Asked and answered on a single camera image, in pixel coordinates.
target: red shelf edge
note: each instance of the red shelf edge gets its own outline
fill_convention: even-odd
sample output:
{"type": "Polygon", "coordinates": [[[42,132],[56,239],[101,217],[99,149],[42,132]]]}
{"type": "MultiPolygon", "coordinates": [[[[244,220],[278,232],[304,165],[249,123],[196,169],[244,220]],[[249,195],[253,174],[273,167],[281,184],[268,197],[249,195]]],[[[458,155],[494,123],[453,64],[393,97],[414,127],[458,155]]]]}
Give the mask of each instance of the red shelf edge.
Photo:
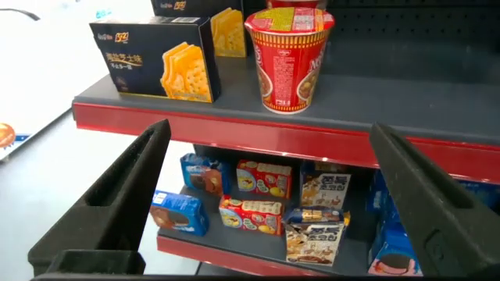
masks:
{"type": "MultiPolygon", "coordinates": [[[[73,114],[81,129],[139,135],[168,119],[174,141],[378,168],[367,132],[78,102],[73,114]]],[[[455,178],[500,183],[500,147],[408,139],[455,178]]]]}
{"type": "Polygon", "coordinates": [[[243,254],[235,254],[211,247],[200,246],[177,239],[156,237],[158,251],[208,262],[227,269],[259,276],[324,276],[320,272],[283,265],[274,261],[265,261],[243,254]]]}

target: black snack box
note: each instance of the black snack box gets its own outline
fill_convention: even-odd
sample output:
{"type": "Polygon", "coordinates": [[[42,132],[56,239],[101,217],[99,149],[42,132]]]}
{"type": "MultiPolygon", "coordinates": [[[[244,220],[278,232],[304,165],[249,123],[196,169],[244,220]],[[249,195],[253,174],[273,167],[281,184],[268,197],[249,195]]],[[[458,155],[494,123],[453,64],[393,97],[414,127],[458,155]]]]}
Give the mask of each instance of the black snack box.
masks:
{"type": "Polygon", "coordinates": [[[90,26],[120,93],[203,102],[219,96],[210,18],[154,16],[90,26]]]}
{"type": "Polygon", "coordinates": [[[210,16],[217,56],[246,57],[241,0],[152,0],[156,16],[210,16]]]}

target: red cup noodle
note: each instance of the red cup noodle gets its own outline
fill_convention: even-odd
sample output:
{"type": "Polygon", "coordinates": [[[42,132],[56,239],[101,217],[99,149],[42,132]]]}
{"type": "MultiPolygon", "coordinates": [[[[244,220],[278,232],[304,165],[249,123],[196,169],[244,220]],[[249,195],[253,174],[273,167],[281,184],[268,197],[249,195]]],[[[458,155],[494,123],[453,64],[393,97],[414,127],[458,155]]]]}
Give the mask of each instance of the red cup noodle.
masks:
{"type": "Polygon", "coordinates": [[[267,9],[247,18],[266,108],[294,114],[311,104],[333,26],[331,14],[312,8],[267,9]]]}

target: pegboard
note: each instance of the pegboard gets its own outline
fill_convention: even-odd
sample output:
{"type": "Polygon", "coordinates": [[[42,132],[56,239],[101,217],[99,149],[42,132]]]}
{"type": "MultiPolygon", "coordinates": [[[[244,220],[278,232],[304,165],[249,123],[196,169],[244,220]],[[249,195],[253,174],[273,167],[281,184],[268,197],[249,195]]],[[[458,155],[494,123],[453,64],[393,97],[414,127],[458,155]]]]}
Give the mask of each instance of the pegboard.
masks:
{"type": "MultiPolygon", "coordinates": [[[[266,7],[246,0],[245,14],[266,7]]],[[[339,37],[458,41],[498,44],[500,1],[495,0],[330,0],[333,40],[339,37]]]]}

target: upper shelf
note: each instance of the upper shelf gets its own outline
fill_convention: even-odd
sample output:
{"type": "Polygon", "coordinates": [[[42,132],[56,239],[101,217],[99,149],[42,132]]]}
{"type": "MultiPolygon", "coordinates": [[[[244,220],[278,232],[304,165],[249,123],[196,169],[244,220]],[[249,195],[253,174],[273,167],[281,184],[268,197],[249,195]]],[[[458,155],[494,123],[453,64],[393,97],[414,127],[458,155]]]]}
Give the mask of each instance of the upper shelf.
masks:
{"type": "Polygon", "coordinates": [[[169,118],[172,138],[377,167],[367,131],[393,126],[453,176],[500,183],[500,61],[482,46],[339,40],[328,43],[311,106],[262,106],[252,57],[218,59],[213,104],[120,95],[107,76],[75,97],[81,128],[140,133],[169,118]]]}

